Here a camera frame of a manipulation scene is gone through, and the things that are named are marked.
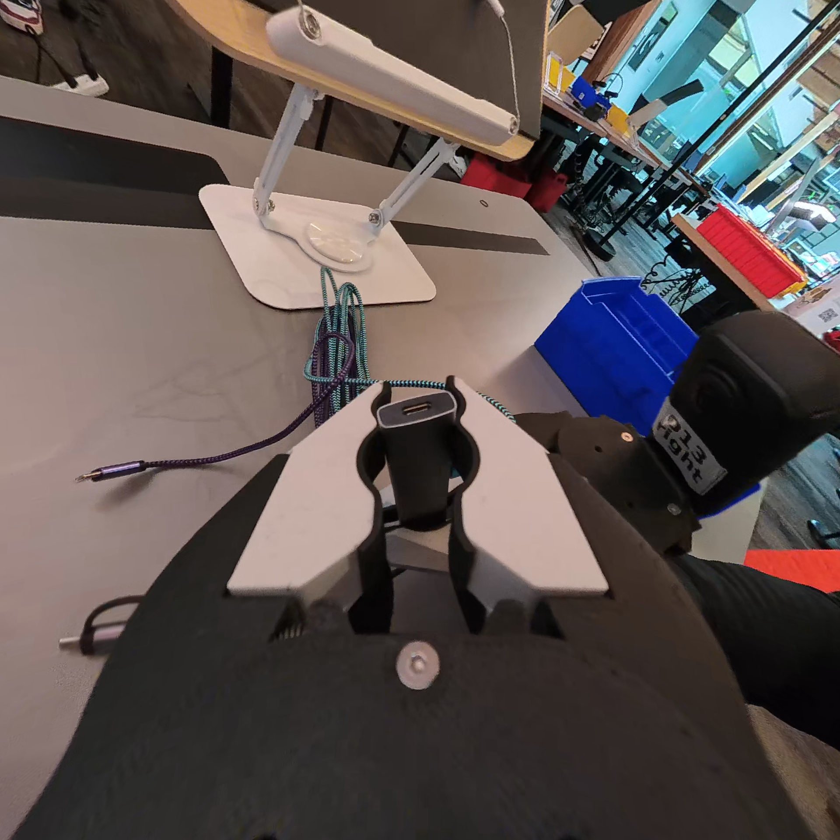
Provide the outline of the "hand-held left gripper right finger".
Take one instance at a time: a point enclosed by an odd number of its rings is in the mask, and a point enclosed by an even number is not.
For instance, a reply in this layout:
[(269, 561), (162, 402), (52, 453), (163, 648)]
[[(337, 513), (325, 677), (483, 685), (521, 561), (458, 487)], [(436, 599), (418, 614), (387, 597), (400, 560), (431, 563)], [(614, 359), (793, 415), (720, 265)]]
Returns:
[(453, 496), (448, 568), (472, 634), (503, 602), (530, 623), (551, 599), (602, 599), (608, 581), (549, 451), (459, 378), (448, 379), (448, 435), (461, 478)]

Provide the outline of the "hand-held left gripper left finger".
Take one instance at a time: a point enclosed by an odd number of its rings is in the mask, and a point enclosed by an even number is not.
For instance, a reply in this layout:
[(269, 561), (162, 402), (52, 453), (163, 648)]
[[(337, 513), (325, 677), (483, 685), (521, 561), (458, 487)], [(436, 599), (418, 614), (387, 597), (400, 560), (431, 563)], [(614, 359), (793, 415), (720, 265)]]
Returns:
[(227, 582), (231, 596), (340, 607), (358, 634), (386, 634), (394, 591), (386, 558), (385, 469), (376, 411), (392, 389), (367, 388), (289, 453)]

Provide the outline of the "black usb-c port adapter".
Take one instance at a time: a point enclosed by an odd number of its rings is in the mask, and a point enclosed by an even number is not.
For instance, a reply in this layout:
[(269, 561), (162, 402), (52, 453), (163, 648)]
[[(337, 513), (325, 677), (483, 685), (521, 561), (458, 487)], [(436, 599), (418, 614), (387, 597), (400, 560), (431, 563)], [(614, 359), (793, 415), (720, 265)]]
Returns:
[(376, 410), (395, 508), (405, 529), (445, 525), (456, 409), (451, 393), (437, 391)]

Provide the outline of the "person's right forearm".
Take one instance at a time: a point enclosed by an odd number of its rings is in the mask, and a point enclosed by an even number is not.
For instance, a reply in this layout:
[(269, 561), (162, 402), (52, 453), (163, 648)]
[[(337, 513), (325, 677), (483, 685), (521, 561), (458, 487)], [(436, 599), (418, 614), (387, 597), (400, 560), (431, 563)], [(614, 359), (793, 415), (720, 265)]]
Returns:
[(670, 561), (746, 702), (839, 750), (839, 594), (745, 565)]

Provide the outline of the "red plastic crate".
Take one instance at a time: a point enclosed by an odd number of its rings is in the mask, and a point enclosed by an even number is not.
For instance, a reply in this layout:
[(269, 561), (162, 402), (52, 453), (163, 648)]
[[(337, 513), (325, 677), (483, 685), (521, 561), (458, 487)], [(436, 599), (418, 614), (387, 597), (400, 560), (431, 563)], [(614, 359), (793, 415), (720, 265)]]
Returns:
[(802, 270), (751, 223), (719, 206), (696, 228), (722, 257), (766, 298), (802, 291)]

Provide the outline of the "blue plastic bin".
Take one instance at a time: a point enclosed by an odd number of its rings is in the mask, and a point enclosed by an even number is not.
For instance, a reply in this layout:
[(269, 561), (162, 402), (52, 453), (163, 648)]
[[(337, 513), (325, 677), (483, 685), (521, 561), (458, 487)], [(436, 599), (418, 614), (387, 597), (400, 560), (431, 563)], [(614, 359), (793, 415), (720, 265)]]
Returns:
[(534, 343), (590, 417), (606, 416), (640, 433), (659, 466), (658, 415), (705, 328), (693, 332), (640, 277), (585, 280)]

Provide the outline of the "wooden workbench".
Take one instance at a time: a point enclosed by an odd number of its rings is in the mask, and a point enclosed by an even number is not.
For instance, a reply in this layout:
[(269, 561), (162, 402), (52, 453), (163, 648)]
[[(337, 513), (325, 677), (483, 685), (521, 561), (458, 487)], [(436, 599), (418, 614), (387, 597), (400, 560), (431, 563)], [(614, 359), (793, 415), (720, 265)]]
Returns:
[(673, 221), (679, 231), (679, 235), (687, 242), (688, 246), (696, 255), (701, 255), (701, 265), (705, 268), (714, 266), (711, 269), (711, 275), (706, 274), (706, 277), (715, 288), (718, 288), (717, 280), (725, 277), (726, 280), (723, 282), (723, 286), (725, 288), (738, 288), (755, 308), (765, 312), (779, 311), (782, 309), (781, 305), (773, 303), (771, 298), (767, 297), (761, 289), (756, 287), (750, 278), (745, 276), (714, 244), (709, 242), (699, 232), (699, 222), (682, 214), (674, 216)]

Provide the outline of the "orange traffic cone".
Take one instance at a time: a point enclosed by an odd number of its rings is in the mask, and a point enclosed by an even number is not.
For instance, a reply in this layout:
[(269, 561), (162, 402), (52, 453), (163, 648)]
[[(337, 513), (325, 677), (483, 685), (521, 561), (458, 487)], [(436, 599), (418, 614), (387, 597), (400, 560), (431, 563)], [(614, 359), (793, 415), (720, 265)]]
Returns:
[(839, 551), (834, 549), (751, 549), (744, 565), (775, 578), (839, 592)]

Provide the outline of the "black floor lamp stand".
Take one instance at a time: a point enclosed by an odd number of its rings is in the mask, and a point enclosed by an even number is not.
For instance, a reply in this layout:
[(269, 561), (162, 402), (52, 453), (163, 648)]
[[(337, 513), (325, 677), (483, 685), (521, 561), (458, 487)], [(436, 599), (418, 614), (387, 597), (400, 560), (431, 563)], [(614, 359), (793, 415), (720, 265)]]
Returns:
[(647, 112), (636, 133), (657, 163), (612, 219), (593, 217), (583, 242), (599, 258), (615, 256), (619, 233), (645, 207), (655, 210), (661, 198), (685, 191), (685, 175), (702, 152), (778, 75), (801, 22), (798, 2), (703, 2), (702, 9), (662, 70), (639, 89)]

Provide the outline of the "white folding stand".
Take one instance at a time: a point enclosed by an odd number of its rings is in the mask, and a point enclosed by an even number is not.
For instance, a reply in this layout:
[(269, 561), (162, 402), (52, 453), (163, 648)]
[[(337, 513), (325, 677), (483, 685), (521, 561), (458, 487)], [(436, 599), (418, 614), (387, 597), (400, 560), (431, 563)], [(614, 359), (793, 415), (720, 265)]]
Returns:
[[(363, 93), (414, 106), (479, 142), (501, 145), (519, 128), (519, 102), (511, 32), (500, 2), (486, 2), (505, 29), (511, 63), (513, 112), (429, 75), (338, 21), (299, 3), (270, 18), (266, 32), (279, 58), (308, 71), (325, 71)], [(436, 287), (399, 235), (393, 218), (459, 144), (438, 139), (378, 207), (274, 192), (320, 91), (294, 85), (252, 193), (232, 185), (205, 185), (199, 200), (248, 293), (280, 310), (314, 309), (316, 270), (354, 282), (366, 302), (393, 305), (431, 301)]]

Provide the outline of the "wooden edged display board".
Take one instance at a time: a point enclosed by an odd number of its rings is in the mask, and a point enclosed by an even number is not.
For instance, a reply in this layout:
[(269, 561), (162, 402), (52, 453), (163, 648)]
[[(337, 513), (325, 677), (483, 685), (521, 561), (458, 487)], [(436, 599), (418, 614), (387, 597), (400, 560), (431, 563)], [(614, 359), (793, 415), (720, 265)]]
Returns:
[[(417, 106), (398, 104), (384, 94), (363, 92), (359, 82), (325, 70), (307, 70), (278, 57), (266, 26), (277, 10), (298, 10), (297, 2), (195, 1), (167, 6), (198, 37), (232, 60), (289, 82), (299, 82), (387, 119), (488, 154), (500, 161), (519, 161), (539, 135), (545, 39), (549, 2), (501, 2), (511, 32), (517, 72), (520, 130), (504, 143), (475, 139), (440, 120), (424, 117)], [(508, 40), (502, 22), (486, 2), (305, 2), (376, 46), (394, 46), (405, 62), (476, 98), (511, 107), (513, 83)]]

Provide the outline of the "white power strip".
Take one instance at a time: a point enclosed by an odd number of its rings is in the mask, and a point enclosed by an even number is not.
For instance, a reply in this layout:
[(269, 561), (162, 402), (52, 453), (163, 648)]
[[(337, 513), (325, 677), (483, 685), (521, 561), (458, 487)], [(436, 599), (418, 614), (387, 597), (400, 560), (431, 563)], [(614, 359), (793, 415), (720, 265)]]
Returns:
[(109, 84), (102, 75), (92, 77), (88, 73), (70, 77), (70, 81), (65, 79), (51, 87), (59, 91), (76, 93), (86, 98), (101, 98), (110, 92)]

